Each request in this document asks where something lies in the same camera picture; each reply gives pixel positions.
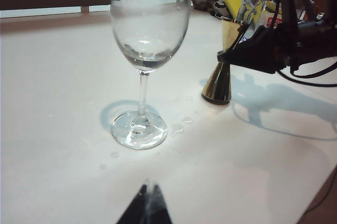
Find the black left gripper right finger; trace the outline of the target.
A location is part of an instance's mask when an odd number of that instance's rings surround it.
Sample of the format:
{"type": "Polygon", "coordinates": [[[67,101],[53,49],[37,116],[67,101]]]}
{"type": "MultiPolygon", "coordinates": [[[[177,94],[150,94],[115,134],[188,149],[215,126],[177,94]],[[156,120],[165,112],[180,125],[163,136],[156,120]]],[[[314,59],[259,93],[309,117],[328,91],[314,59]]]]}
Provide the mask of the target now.
{"type": "Polygon", "coordinates": [[[148,198],[147,223],[173,223],[162,190],[157,183],[153,184],[148,198]]]}

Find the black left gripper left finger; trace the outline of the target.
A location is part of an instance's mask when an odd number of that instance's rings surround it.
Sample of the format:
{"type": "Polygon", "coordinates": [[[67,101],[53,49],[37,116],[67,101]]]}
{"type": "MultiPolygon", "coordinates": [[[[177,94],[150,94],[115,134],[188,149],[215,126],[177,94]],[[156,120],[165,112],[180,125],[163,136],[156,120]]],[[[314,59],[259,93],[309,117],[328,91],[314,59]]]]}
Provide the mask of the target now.
{"type": "Polygon", "coordinates": [[[146,223],[146,208],[150,198],[148,189],[148,182],[141,185],[139,191],[136,193],[116,223],[146,223]]]}

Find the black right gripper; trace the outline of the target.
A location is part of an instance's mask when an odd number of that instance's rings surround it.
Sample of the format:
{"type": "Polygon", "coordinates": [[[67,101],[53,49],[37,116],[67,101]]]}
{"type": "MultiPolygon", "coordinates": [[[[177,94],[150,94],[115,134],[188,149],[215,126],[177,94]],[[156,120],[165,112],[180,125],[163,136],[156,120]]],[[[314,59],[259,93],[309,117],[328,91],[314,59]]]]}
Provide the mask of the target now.
{"type": "Polygon", "coordinates": [[[279,24],[273,30],[259,27],[251,38],[239,43],[245,31],[245,24],[228,27],[226,51],[217,56],[219,62],[264,73],[288,66],[295,72],[303,64],[336,56],[336,24],[329,21],[306,22],[296,27],[279,24]]]}

